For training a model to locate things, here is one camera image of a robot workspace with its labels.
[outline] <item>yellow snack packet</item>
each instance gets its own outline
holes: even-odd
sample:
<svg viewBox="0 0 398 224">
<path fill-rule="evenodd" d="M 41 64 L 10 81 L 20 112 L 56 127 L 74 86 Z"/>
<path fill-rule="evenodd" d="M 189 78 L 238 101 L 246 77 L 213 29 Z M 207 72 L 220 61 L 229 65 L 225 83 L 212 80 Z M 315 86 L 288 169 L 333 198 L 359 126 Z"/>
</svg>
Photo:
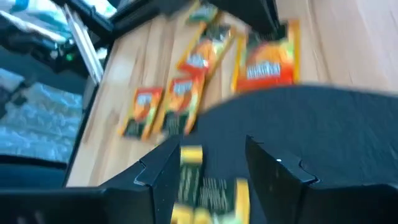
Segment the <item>yellow snack packet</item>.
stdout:
<svg viewBox="0 0 398 224">
<path fill-rule="evenodd" d="M 189 134 L 197 117 L 204 74 L 174 78 L 165 96 L 162 129 L 168 134 Z"/>
<path fill-rule="evenodd" d="M 191 75 L 205 74 L 210 78 L 224 57 L 236 33 L 229 24 L 200 25 L 197 36 L 191 41 L 177 69 Z"/>
<path fill-rule="evenodd" d="M 171 223 L 191 224 L 198 203 L 199 186 L 203 175 L 201 146 L 181 147 L 180 185 L 173 207 Z"/>
<path fill-rule="evenodd" d="M 149 137 L 156 112 L 162 99 L 163 88 L 138 88 L 119 134 L 145 140 Z"/>
<path fill-rule="evenodd" d="M 233 92 L 292 85 L 300 76 L 300 27 L 291 20 L 267 36 L 249 32 L 238 39 Z"/>
<path fill-rule="evenodd" d="M 187 23 L 210 23 L 216 19 L 219 13 L 220 11 L 213 4 L 207 1 L 195 1 L 188 12 Z"/>
<path fill-rule="evenodd" d="M 250 198 L 246 179 L 203 178 L 194 224 L 249 224 Z"/>
</svg>

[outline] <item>red snack packet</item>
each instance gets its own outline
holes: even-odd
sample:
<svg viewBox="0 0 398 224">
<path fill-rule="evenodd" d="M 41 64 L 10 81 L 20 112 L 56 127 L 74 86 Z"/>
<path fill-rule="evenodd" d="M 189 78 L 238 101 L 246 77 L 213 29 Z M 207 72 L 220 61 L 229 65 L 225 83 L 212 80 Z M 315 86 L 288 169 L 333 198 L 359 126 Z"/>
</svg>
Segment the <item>red snack packet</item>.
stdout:
<svg viewBox="0 0 398 224">
<path fill-rule="evenodd" d="M 228 24 L 201 24 L 200 32 L 191 41 L 177 69 L 191 75 L 210 78 L 231 45 L 235 28 Z"/>
<path fill-rule="evenodd" d="M 257 90 L 297 82 L 300 70 L 299 35 L 298 21 L 289 21 L 273 36 L 261 37 L 251 32 L 240 38 L 232 91 Z"/>
<path fill-rule="evenodd" d="M 156 112 L 162 99 L 163 88 L 138 88 L 119 133 L 125 137 L 145 140 L 149 137 Z"/>
<path fill-rule="evenodd" d="M 205 77 L 192 75 L 174 78 L 166 92 L 162 129 L 168 134 L 189 134 L 197 117 L 197 111 L 205 84 Z"/>
</svg>

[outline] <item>wooden surface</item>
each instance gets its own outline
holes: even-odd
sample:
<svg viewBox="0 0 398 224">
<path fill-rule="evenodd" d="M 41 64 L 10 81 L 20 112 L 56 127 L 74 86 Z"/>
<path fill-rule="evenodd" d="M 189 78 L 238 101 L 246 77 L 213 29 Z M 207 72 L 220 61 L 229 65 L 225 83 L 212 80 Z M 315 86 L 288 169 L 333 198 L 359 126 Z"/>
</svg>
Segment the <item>wooden surface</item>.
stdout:
<svg viewBox="0 0 398 224">
<path fill-rule="evenodd" d="M 281 19 L 299 18 L 303 83 L 398 90 L 398 1 L 277 0 Z M 196 31 L 186 13 L 157 17 L 115 42 L 68 186 L 99 185 L 154 148 L 116 132 L 138 86 L 166 86 Z M 245 25 L 231 16 L 225 22 Z M 201 111 L 231 97 L 235 43 L 208 84 Z"/>
</svg>

